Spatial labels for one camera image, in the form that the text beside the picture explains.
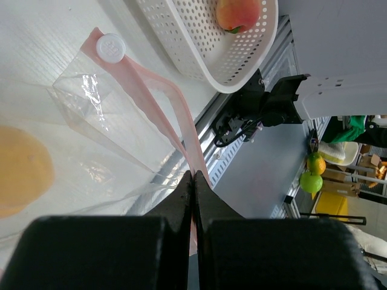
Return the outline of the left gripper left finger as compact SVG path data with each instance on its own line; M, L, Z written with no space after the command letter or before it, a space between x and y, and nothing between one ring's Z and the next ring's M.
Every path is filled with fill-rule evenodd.
M143 216L44 216L22 234L2 289L186 289L192 175Z

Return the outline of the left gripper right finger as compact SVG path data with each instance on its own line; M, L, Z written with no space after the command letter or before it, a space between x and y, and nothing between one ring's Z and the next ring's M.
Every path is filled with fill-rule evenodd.
M377 289L349 229L334 219L246 219L193 179L201 289Z

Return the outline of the clear pink zip top bag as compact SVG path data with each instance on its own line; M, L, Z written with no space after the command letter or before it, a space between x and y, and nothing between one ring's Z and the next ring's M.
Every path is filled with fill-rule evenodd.
M36 137L51 155L53 185L1 217L1 264L35 219L141 215L185 172L207 173L197 130L178 86L93 29L49 86L1 78L1 126Z

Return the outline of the orange toy fruit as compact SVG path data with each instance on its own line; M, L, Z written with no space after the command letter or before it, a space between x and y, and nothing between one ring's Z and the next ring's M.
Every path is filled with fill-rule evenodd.
M28 132L1 126L1 217L22 211L54 182L48 149Z

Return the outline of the red orange toy peach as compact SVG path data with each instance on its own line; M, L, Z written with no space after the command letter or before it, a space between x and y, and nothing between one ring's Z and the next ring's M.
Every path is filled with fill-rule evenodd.
M216 5L218 25L228 33L243 33L257 23L261 13L260 1L223 0Z

